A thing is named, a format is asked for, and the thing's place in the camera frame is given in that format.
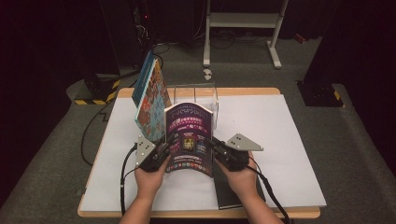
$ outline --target person's right hand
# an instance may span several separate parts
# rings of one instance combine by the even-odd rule
[[[253,158],[253,154],[249,151],[249,157]],[[240,200],[248,196],[258,195],[256,189],[257,174],[253,171],[245,168],[241,171],[230,172],[221,162],[216,160],[222,172],[227,176],[228,184]],[[253,160],[249,160],[248,166],[253,169],[257,169],[256,164]]]

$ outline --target purple magazine cover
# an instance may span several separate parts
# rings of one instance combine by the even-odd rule
[[[213,177],[212,152],[205,138],[212,138],[213,112],[196,103],[180,103],[165,109],[166,134],[175,133],[166,172],[193,169]]]

